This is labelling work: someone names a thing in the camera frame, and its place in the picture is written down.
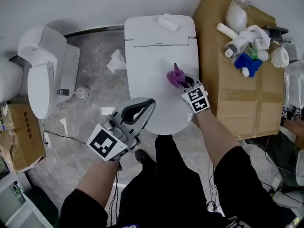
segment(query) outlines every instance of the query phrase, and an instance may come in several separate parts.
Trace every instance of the purple cloth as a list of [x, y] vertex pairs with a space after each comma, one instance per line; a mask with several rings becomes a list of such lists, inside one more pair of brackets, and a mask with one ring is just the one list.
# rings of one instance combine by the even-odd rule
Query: purple cloth
[[242, 69], [244, 67], [248, 68], [249, 77], [253, 78], [255, 76], [256, 71], [260, 68], [262, 63], [263, 63], [262, 60], [260, 59], [252, 60], [250, 56], [243, 53], [235, 61], [234, 66], [238, 69]]
[[177, 67], [177, 64], [174, 63], [174, 71], [167, 73], [167, 79], [175, 87], [179, 87], [178, 82], [185, 88], [189, 88], [190, 85], [186, 81], [185, 73]]

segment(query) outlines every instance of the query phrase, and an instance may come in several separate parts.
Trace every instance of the blue cloth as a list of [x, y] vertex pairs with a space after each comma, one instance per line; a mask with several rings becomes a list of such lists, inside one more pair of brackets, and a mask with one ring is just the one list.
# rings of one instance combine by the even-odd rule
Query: blue cloth
[[242, 69], [244, 67], [248, 68], [249, 77], [253, 78], [255, 76], [256, 71], [259, 69], [262, 63], [263, 63], [262, 60], [260, 59], [252, 60], [250, 56], [243, 53], [235, 61], [234, 66], [238, 69]]

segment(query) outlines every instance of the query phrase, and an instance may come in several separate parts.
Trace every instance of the cardboard box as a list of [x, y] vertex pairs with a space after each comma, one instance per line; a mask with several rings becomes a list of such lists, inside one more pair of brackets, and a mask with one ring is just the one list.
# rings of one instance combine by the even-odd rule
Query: cardboard box
[[0, 135], [0, 150], [5, 162], [16, 172], [33, 168], [45, 154], [37, 118], [29, 104], [1, 107], [6, 130]]
[[[283, 69], [267, 61], [254, 78], [245, 78], [224, 55], [223, 46], [230, 39], [217, 31], [217, 24], [226, 24], [231, 1], [202, 0], [193, 16], [199, 74], [209, 94], [210, 109], [239, 140], [277, 134], [283, 105]], [[251, 6], [250, 10], [248, 26], [276, 24], [273, 17], [257, 8]]]

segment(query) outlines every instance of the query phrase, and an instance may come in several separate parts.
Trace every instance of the gray floor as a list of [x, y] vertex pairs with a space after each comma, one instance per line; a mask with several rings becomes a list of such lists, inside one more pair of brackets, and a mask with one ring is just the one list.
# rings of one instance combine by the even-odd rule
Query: gray floor
[[[105, 119], [105, 116], [100, 114], [99, 108], [115, 107], [120, 101], [130, 97], [126, 71], [116, 71], [113, 74], [106, 67], [111, 54], [117, 48], [124, 56], [124, 32], [107, 31], [88, 34], [70, 38], [68, 43], [81, 48], [76, 87], [87, 86], [91, 89], [91, 93], [87, 100], [79, 99], [74, 95], [69, 101], [59, 104], [55, 114], [44, 120], [44, 126], [49, 131], [65, 135], [64, 127], [59, 121], [65, 118], [68, 136], [86, 142], [96, 124], [102, 123]], [[140, 136], [142, 143], [138, 146], [153, 158], [155, 138], [155, 134], [143, 130]], [[200, 175], [206, 198], [210, 200], [209, 156], [199, 128], [190, 123], [173, 138], [187, 166]], [[78, 180], [84, 176], [97, 156], [86, 145], [71, 139], [52, 135], [51, 142], [53, 148], [46, 147], [47, 157], [30, 170], [29, 175], [34, 184], [41, 187], [60, 209], [65, 197], [76, 187]], [[264, 153], [257, 147], [246, 146], [246, 151], [250, 154], [260, 179], [271, 184], [277, 169], [265, 161]], [[123, 171], [120, 172], [118, 181], [119, 193], [142, 169], [133, 152], [121, 159]], [[213, 167], [210, 164], [210, 175], [212, 171]], [[273, 175], [263, 175], [265, 172], [271, 172]], [[178, 183], [169, 185], [174, 189]]]

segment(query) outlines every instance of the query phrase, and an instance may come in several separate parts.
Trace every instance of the black sleeve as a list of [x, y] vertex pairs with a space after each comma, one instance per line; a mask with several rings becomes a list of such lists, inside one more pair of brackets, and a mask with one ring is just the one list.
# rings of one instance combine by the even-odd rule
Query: black sleeve
[[249, 155], [238, 146], [220, 160], [214, 172], [220, 205], [227, 218], [237, 216], [250, 227], [281, 227], [278, 206], [263, 188]]
[[106, 227], [108, 214], [93, 198], [75, 189], [65, 199], [58, 227]]

